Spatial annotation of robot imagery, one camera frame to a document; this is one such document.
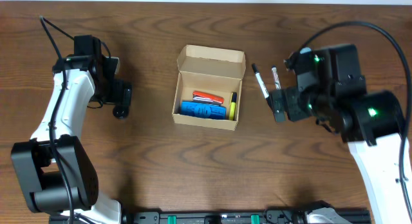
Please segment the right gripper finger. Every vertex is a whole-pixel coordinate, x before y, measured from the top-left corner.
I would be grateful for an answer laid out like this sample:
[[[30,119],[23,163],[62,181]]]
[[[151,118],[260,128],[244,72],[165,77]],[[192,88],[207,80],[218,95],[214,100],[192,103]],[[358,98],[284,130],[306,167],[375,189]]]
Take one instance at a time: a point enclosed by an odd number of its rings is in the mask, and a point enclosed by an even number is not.
[[[276,122],[285,121],[285,109],[283,105],[283,92],[275,89],[269,93],[268,105],[272,110]]]
[[[300,92],[296,87],[284,89],[284,106],[288,119],[297,122],[304,119],[304,111],[299,105]]]

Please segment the yellow highlighter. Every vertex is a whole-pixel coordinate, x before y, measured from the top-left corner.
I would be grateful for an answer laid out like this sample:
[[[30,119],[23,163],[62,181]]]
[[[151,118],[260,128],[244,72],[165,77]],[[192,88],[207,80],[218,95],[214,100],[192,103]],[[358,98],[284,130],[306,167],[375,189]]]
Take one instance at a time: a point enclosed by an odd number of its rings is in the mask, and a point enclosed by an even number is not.
[[[233,92],[230,99],[229,120],[234,120],[236,112],[237,93]]]

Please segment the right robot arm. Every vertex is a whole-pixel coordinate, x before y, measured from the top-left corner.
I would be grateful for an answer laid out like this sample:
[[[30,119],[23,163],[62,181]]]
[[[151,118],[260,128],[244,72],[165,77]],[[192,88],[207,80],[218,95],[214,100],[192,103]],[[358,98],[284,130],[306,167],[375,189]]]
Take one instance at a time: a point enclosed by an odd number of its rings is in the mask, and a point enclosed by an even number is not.
[[[276,122],[314,117],[318,126],[341,136],[367,190],[376,223],[410,223],[399,170],[411,175],[408,156],[400,153],[406,123],[390,91],[369,93],[353,44],[318,50],[305,48],[294,66],[296,85],[283,88],[275,67],[275,90],[265,98]]]

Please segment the red stapler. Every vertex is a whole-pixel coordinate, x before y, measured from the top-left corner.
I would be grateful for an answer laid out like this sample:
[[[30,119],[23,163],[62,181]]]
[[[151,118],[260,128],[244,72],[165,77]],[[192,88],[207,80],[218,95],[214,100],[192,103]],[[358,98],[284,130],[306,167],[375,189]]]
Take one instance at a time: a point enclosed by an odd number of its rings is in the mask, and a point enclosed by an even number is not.
[[[194,91],[192,95],[193,95],[193,100],[197,102],[216,104],[216,105],[222,105],[224,103],[224,98],[219,97],[217,95],[210,94],[210,93]]]

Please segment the blue whiteboard marker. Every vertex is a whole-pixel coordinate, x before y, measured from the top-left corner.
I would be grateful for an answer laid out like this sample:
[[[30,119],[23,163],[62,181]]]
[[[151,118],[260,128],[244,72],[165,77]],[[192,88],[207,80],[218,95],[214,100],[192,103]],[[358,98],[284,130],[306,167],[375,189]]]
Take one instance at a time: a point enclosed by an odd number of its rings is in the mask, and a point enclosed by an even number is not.
[[[272,75],[273,75],[274,84],[275,84],[276,89],[281,89],[280,79],[279,79],[279,75],[277,73],[276,66],[272,66],[271,71],[272,71]]]

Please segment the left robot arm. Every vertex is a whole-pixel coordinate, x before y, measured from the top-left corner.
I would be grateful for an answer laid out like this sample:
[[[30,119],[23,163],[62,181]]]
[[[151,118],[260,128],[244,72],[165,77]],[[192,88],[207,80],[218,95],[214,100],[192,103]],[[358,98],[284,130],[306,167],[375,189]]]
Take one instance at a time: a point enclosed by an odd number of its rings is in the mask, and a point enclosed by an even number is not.
[[[24,200],[33,213],[56,223],[130,223],[121,203],[100,191],[97,172],[81,142],[96,76],[113,77],[117,57],[94,63],[66,57],[53,67],[53,93],[42,122],[26,142],[17,142],[11,159]]]

